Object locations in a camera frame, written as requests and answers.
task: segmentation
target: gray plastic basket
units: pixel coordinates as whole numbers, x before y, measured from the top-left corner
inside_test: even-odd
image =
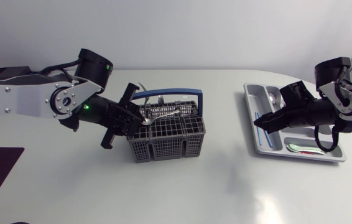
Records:
[[[163,106],[147,104],[146,111],[144,105],[140,105],[142,115],[147,113],[150,118],[174,110],[180,113],[157,119],[149,126],[142,125],[137,133],[127,137],[136,162],[200,155],[205,125],[194,101],[176,101]]]

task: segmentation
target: cutlery basket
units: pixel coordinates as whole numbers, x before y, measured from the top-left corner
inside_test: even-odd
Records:
[[[140,105],[140,112],[146,118],[155,118],[174,110],[180,113],[155,120],[151,125],[141,125],[138,132],[127,137],[136,162],[178,159],[182,156],[196,157],[201,153],[205,125],[202,118],[202,92],[194,89],[163,89],[136,93],[133,100],[157,95],[197,95],[195,101],[175,101]]]

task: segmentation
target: basket handle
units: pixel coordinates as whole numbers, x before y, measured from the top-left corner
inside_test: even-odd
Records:
[[[158,95],[197,95],[198,97],[198,115],[202,118],[202,91],[197,89],[189,88],[168,88],[161,90],[149,90],[141,91],[133,95],[132,100],[145,98],[149,96],[158,96]]]

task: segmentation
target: cutlery tray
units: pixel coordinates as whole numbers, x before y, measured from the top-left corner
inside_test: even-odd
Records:
[[[256,120],[255,112],[258,112],[260,115],[264,115],[268,112],[275,112],[281,109],[281,93],[279,88],[276,86],[253,83],[245,83],[244,90],[255,147],[258,153],[330,162],[344,162],[346,160],[345,153],[340,145],[338,145],[332,152],[326,152],[325,155],[306,152],[291,152],[286,148],[286,145],[288,144],[318,147],[314,138],[314,127],[284,128],[280,131],[270,133],[269,137],[272,141],[273,147],[270,147],[267,142],[263,129],[259,128],[262,139],[262,145],[260,145],[257,127],[253,124],[253,121]],[[272,93],[276,98],[276,103],[274,105],[269,98],[269,93]],[[320,126],[319,138],[320,142],[325,147],[329,147],[332,144],[331,128],[329,126]]]

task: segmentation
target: table surface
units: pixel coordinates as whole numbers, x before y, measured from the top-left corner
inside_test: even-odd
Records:
[[[340,134],[344,163],[255,151],[244,83],[296,81],[254,70],[115,70],[102,94],[113,101],[129,82],[202,90],[201,155],[168,161],[136,164],[125,137],[101,148],[97,124],[74,133],[54,119],[0,116],[0,147],[25,148],[0,188],[0,223],[352,223],[352,134]]]

